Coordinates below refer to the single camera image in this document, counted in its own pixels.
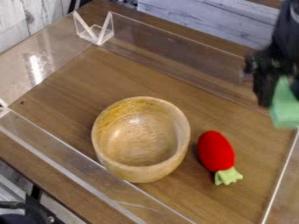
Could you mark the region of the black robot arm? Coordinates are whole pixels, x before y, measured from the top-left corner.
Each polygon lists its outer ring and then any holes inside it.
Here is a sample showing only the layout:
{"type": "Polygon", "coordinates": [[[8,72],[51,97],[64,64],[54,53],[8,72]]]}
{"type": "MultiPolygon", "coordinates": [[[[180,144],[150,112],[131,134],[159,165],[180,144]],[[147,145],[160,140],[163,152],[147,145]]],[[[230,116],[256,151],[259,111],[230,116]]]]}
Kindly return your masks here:
{"type": "Polygon", "coordinates": [[[284,0],[270,45],[244,58],[258,105],[268,108],[282,76],[299,76],[299,0],[284,0]]]}

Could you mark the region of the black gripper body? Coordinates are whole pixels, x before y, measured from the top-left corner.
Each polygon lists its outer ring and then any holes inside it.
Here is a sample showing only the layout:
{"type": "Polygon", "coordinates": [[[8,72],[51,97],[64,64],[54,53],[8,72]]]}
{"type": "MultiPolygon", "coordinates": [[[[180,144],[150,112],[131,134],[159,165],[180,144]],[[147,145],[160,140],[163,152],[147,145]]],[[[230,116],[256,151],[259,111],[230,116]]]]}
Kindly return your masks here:
{"type": "Polygon", "coordinates": [[[299,45],[282,47],[278,43],[272,43],[252,52],[244,58],[243,72],[246,74],[264,72],[287,76],[299,75],[299,45]]]}

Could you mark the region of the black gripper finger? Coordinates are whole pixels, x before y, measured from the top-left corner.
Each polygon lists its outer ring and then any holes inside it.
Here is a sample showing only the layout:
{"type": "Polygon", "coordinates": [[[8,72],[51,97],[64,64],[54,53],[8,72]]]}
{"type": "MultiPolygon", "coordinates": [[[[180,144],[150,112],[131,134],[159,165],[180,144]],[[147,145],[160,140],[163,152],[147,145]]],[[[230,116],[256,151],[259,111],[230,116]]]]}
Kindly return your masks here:
{"type": "Polygon", "coordinates": [[[270,107],[272,104],[278,80],[279,76],[276,74],[254,74],[254,93],[256,95],[258,105],[262,107],[270,107]]]}
{"type": "Polygon", "coordinates": [[[299,101],[299,74],[294,77],[290,88],[294,93],[294,97],[299,101]]]}

